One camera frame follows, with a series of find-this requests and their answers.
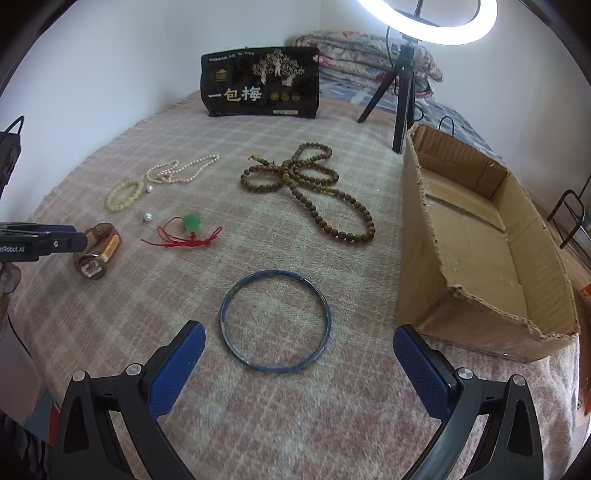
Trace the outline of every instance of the bedsheet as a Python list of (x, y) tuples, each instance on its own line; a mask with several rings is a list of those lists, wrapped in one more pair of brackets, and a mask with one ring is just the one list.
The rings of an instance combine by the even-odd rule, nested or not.
[[(320, 76), (320, 96), (349, 102), (355, 105), (367, 106), (375, 93), (374, 87), (367, 87), (353, 82), (338, 82)], [(448, 106), (442, 105), (433, 98), (417, 98), (415, 103), (424, 112), (424, 117), (418, 123), (431, 125), (438, 128), (439, 122), (445, 116), (449, 116), (454, 122), (454, 135), (463, 142), (472, 145), (491, 158), (502, 163), (500, 156), (495, 154), (486, 141), (472, 128), (470, 123), (459, 113)], [(377, 104), (376, 108), (396, 114), (398, 97), (391, 92), (386, 92)], [(415, 118), (421, 117), (421, 112), (415, 108)], [(452, 123), (445, 119), (441, 128), (449, 133), (452, 132)]]
[[(392, 115), (323, 98), (315, 120), (292, 117), (209, 118), (198, 94), (138, 123), (90, 155), (56, 187), (31, 220), (84, 230), (113, 222), (121, 249), (107, 275), (81, 278), (69, 255), (22, 265), (15, 317), (50, 390), (60, 403), (72, 374), (116, 375), (144, 363), (190, 319), (207, 331), (203, 356), (171, 413), (160, 425), (197, 479), (398, 479), (438, 427), (421, 405), (392, 351), (401, 264), (402, 159), (391, 149)], [(326, 164), (337, 187), (363, 201), (375, 219), (372, 242), (344, 244), (320, 231), (283, 188), (253, 194), (239, 181), (251, 154), (282, 162), (300, 143), (332, 147)], [(106, 193), (172, 158), (205, 154), (220, 160), (194, 182), (157, 186), (120, 213)], [(308, 194), (325, 218), (350, 231), (361, 227), (350, 206)], [(196, 210), (203, 235), (223, 230), (208, 247), (162, 249), (156, 225)], [(151, 223), (142, 221), (151, 212)], [(333, 331), (320, 357), (294, 375), (253, 371), (226, 349), (217, 314), (228, 290), (258, 270), (294, 270), (308, 277), (332, 308)], [(267, 361), (292, 361), (322, 335), (310, 293), (277, 280), (236, 296), (230, 319), (237, 347)], [(561, 475), (573, 443), (578, 389), (576, 343), (557, 355), (520, 364), (435, 339), (456, 367), (482, 378), (528, 379), (544, 448), (545, 475)], [(148, 478), (129, 437), (122, 445), (138, 479)], [(480, 421), (451, 478), (461, 476), (482, 432)]]

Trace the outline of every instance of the cardboard box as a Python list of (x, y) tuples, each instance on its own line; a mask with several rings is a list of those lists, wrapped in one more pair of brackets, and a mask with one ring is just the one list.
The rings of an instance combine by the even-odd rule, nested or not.
[(517, 178), (426, 125), (409, 131), (397, 323), (519, 361), (576, 340), (573, 290)]

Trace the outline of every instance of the red string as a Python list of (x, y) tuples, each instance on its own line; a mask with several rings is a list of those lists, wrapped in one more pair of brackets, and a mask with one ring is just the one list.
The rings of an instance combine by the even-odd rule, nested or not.
[(220, 227), (220, 226), (217, 227), (213, 231), (213, 233), (209, 236), (209, 238), (206, 238), (205, 240), (198, 240), (195, 232), (191, 232), (190, 238), (182, 238), (179, 236), (174, 236), (174, 235), (171, 235), (170, 233), (168, 233), (166, 231), (166, 228), (170, 222), (172, 222), (173, 220), (177, 220), (177, 219), (183, 220), (183, 217), (172, 217), (168, 222), (166, 222), (164, 224), (164, 226), (159, 226), (157, 228), (156, 231), (158, 232), (158, 236), (160, 237), (160, 239), (164, 242), (163, 244), (155, 244), (152, 242), (148, 242), (147, 240), (144, 240), (143, 238), (141, 238), (140, 240), (142, 242), (146, 242), (147, 244), (154, 245), (155, 247), (164, 247), (164, 248), (200, 247), (201, 245), (209, 245), (211, 243), (211, 241), (215, 240), (217, 238), (217, 236), (220, 234), (220, 232), (222, 231), (222, 227)]

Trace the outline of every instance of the folded blanket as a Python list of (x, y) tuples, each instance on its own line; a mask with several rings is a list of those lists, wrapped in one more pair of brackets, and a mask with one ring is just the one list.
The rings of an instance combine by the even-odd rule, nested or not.
[[(396, 61), (402, 38), (389, 39), (392, 61)], [(391, 68), (386, 38), (350, 31), (321, 31), (296, 39), (295, 46), (318, 47), (321, 73), (331, 79), (347, 80), (366, 86), (377, 86)], [(414, 49), (415, 92), (417, 96), (431, 96), (429, 80), (443, 81), (443, 73), (431, 53), (423, 46)]]
[[(322, 59), (320, 59), (320, 76), (329, 80), (337, 80), (338, 82), (353, 82), (366, 87), (377, 87), (386, 75), (386, 71), (378, 72), (374, 77), (368, 78), (363, 75), (344, 72), (339, 69), (332, 69), (324, 67)], [(415, 75), (414, 78), (414, 94), (417, 98), (432, 97), (433, 91), (426, 78), (420, 77), (419, 74)]]

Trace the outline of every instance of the blue bangle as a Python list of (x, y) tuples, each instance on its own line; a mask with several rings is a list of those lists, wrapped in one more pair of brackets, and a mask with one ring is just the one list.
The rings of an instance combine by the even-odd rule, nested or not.
[[(232, 297), (244, 285), (249, 284), (251, 281), (256, 280), (257, 278), (266, 277), (268, 275), (280, 275), (283, 277), (295, 278), (296, 280), (301, 281), (306, 287), (308, 287), (310, 290), (312, 290), (314, 293), (316, 293), (316, 295), (318, 295), (318, 297), (322, 301), (322, 306), (324, 308), (324, 338), (322, 339), (322, 341), (320, 342), (320, 345), (314, 351), (314, 353), (312, 353), (305, 360), (302, 360), (297, 365), (293, 365), (291, 367), (270, 367), (268, 365), (257, 365), (257, 364), (252, 363), (250, 360), (246, 359), (236, 349), (236, 347), (234, 347), (232, 345), (232, 343), (230, 342), (230, 339), (228, 338), (228, 334), (226, 333), (226, 313), (228, 312), (228, 306), (230, 305), (230, 301), (231, 301)], [(330, 306), (329, 306), (329, 303), (326, 301), (326, 298), (324, 298), (324, 295), (322, 295), (322, 292), (307, 278), (302, 277), (301, 275), (297, 274), (296, 272), (288, 272), (286, 270), (263, 270), (263, 271), (248, 275), (247, 277), (245, 277), (241, 281), (239, 281), (236, 285), (234, 285), (230, 289), (230, 291), (226, 294), (226, 297), (223, 299), (222, 307), (220, 308), (219, 322), (220, 322), (220, 329), (222, 331), (223, 340), (224, 340), (224, 342), (226, 342), (226, 345), (228, 346), (232, 355), (234, 355), (236, 358), (238, 358), (243, 364), (246, 364), (249, 367), (254, 368), (255, 370), (260, 370), (262, 372), (280, 373), (280, 374), (299, 372), (300, 370), (306, 368), (313, 361), (318, 360), (318, 358), (320, 357), (320, 355), (324, 351), (326, 344), (329, 342), (330, 329), (332, 326), (332, 321), (330, 318)]]

